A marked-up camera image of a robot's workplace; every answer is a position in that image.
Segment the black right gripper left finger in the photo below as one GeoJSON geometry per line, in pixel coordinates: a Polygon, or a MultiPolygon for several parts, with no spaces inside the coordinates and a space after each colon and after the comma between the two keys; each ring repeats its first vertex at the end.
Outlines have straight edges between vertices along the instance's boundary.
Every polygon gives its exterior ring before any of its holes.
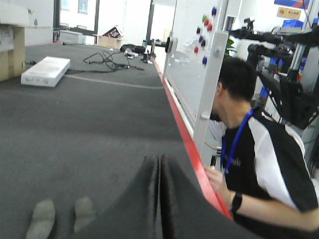
{"type": "Polygon", "coordinates": [[[101,215],[71,239],[154,239],[160,165],[146,156],[125,191],[101,215]]]}

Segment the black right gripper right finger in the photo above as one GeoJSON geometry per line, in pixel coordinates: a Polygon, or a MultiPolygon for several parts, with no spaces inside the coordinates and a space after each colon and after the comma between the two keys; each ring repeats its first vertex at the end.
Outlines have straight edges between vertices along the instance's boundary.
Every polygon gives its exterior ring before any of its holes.
{"type": "Polygon", "coordinates": [[[160,214],[165,239],[256,239],[197,191],[177,160],[160,158],[160,214]]]}

